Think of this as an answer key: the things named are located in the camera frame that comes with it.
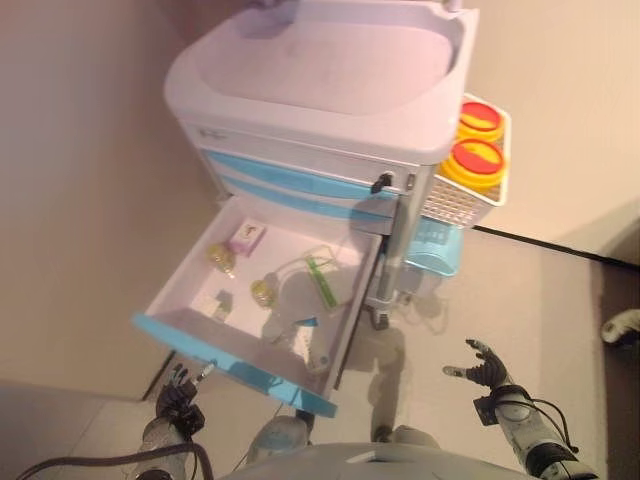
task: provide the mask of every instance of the red lid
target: red lid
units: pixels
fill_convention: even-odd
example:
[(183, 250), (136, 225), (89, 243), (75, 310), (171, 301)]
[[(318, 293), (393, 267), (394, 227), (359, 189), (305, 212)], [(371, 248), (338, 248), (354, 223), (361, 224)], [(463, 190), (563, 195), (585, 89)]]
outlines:
[(480, 132), (495, 130), (500, 126), (500, 122), (502, 121), (500, 114), (484, 103), (464, 103), (461, 113), (460, 123)]
[(479, 175), (491, 175), (504, 167), (500, 149), (484, 140), (462, 140), (453, 146), (451, 153), (462, 167)]

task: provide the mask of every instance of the open drawer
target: open drawer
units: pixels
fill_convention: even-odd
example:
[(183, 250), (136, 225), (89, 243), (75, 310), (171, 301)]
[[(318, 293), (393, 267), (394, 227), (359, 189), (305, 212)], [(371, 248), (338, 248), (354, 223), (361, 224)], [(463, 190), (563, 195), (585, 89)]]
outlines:
[[(207, 250), (226, 242), (246, 219), (266, 224), (266, 233), (249, 257), (237, 255), (232, 272), (223, 273), (209, 260)], [(336, 407), (329, 397), (380, 240), (379, 235), (350, 228), (348, 222), (251, 195), (234, 196), (134, 322), (180, 353), (213, 363), (248, 386), (295, 408), (331, 417)], [(335, 257), (338, 269), (326, 280), (345, 300), (332, 309), (325, 306), (304, 261), (305, 253), (319, 246), (328, 246)], [(272, 308), (259, 306), (251, 293), (251, 284), (267, 275), (277, 296)], [(224, 299), (228, 313), (212, 318), (203, 298)], [(302, 322), (308, 319), (314, 319), (314, 326)], [(322, 358), (321, 369), (308, 366), (309, 355)]]

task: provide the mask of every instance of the blue drawer handle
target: blue drawer handle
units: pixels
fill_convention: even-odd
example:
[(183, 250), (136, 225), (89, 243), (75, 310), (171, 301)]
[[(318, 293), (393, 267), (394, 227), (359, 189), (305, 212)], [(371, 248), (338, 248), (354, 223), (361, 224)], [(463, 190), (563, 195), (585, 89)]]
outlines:
[(386, 222), (391, 218), (385, 215), (376, 215), (375, 213), (362, 212), (353, 208), (345, 208), (338, 205), (330, 205), (328, 203), (321, 203), (313, 200), (307, 200), (306, 198), (287, 195), (286, 193), (261, 187), (260, 185), (254, 185), (253, 183), (244, 182), (228, 175), (220, 176), (225, 182), (246, 192), (264, 198), (265, 200), (269, 200), (270, 202), (278, 203), (289, 208), (295, 208), (296, 210), (302, 210), (304, 212), (316, 213), (318, 215), (334, 218), (348, 218), (361, 222)]
[[(326, 197), (356, 200), (365, 199), (371, 195), (370, 189), (362, 185), (334, 180), (313, 173), (296, 172), (287, 168), (276, 167), (233, 155), (226, 155), (224, 153), (205, 152), (213, 162), (220, 163), (245, 175), (289, 190)], [(393, 199), (396, 195), (391, 192), (382, 191), (377, 193), (376, 196)]]

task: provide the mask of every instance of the blue bin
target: blue bin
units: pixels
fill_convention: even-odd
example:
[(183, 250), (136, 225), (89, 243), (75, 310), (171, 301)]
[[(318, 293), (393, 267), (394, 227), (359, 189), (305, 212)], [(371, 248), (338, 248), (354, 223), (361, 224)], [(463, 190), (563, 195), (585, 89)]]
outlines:
[(405, 262), (450, 277), (458, 273), (461, 251), (462, 228), (421, 217)]

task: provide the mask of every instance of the cart leg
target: cart leg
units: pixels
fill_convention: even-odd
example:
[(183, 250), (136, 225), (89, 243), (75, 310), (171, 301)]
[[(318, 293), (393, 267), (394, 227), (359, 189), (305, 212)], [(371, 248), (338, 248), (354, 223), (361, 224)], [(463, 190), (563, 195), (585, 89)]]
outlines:
[(382, 265), (380, 282), (375, 298), (367, 302), (373, 308), (372, 324), (376, 330), (384, 330), (389, 324), (389, 312), (394, 301), (398, 275), (404, 266), (404, 260), (420, 220), (420, 214), (433, 179), (433, 166), (418, 169), (413, 190), (398, 199), (398, 210), (389, 237), (387, 253)]

